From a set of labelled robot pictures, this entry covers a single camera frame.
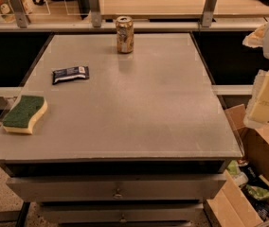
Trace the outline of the middle metal bracket post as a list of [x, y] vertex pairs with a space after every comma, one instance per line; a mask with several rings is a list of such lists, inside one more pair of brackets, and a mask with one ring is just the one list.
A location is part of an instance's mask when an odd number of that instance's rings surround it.
[[89, 0], [91, 24], [93, 27], [101, 27], [102, 18], [100, 14], [99, 0]]

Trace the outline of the metal bracket post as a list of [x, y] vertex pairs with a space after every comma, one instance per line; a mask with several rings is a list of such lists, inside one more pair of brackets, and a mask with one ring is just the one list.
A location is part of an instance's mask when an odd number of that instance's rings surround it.
[[22, 0], [9, 0], [9, 1], [15, 15], [17, 26], [20, 28], [27, 28], [27, 26], [29, 25], [29, 20], [27, 18], [27, 14], [24, 9]]
[[213, 21], [213, 14], [216, 8], [217, 0], [205, 0], [200, 25], [201, 27], [210, 27]]
[[93, 27], [101, 27], [102, 18], [100, 14], [99, 0], [89, 0], [91, 24]]

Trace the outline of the grey drawer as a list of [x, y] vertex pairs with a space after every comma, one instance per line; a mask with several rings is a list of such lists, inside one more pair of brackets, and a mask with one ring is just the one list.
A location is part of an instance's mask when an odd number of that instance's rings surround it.
[[8, 187], [23, 201], [172, 201], [212, 199], [223, 174], [116, 175], [10, 178]]
[[64, 223], [133, 223], [187, 221], [203, 211], [201, 203], [81, 204], [42, 206], [47, 221]]

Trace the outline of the green and yellow sponge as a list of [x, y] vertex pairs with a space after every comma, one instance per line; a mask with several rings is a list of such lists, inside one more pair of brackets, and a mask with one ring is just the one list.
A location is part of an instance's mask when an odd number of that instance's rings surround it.
[[32, 134], [46, 110], [47, 102], [43, 96], [21, 96], [4, 117], [3, 127], [7, 132]]

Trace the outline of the lower grey drawer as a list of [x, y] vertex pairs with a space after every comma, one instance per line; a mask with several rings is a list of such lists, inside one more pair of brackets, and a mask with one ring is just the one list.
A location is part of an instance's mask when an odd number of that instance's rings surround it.
[[64, 223], [133, 223], [187, 221], [203, 211], [201, 203], [81, 204], [42, 206], [47, 221]]

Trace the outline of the cardboard box with items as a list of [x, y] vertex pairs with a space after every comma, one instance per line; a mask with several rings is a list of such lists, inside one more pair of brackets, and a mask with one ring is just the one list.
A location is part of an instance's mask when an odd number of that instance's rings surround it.
[[269, 227], [269, 123], [256, 130], [246, 128], [242, 104], [225, 112], [244, 156], [224, 173], [226, 182], [206, 203], [206, 215], [211, 227]]

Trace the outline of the right metal bracket post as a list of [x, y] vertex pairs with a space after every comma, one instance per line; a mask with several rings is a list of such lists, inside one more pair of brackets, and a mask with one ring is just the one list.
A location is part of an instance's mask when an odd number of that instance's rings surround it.
[[213, 21], [213, 14], [216, 8], [217, 0], [205, 0], [200, 25], [201, 27], [210, 27]]

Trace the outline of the upper grey drawer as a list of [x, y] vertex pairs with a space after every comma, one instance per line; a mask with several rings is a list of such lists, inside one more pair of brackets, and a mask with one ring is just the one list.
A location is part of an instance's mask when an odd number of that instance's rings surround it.
[[223, 174], [116, 175], [10, 178], [8, 187], [23, 201], [172, 201], [212, 199]]

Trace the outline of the orange soda can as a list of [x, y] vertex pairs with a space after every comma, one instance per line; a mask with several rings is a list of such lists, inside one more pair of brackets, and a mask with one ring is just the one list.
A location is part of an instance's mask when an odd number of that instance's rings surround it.
[[134, 51], [134, 22], [129, 16], [119, 16], [116, 19], [117, 51], [132, 53]]

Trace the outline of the left metal bracket post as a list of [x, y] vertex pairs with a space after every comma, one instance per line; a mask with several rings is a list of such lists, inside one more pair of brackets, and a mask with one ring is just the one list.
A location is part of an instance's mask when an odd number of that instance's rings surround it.
[[20, 28], [27, 28], [27, 26], [29, 25], [29, 20], [27, 18], [27, 14], [24, 9], [22, 0], [9, 0], [9, 1], [15, 15], [17, 26]]

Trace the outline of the blue rxbar blueberry wrapper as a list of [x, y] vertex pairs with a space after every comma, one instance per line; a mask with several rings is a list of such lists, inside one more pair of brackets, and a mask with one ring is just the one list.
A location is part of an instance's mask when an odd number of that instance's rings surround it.
[[87, 66], [75, 66], [53, 71], [52, 84], [57, 84], [74, 79], [89, 79]]

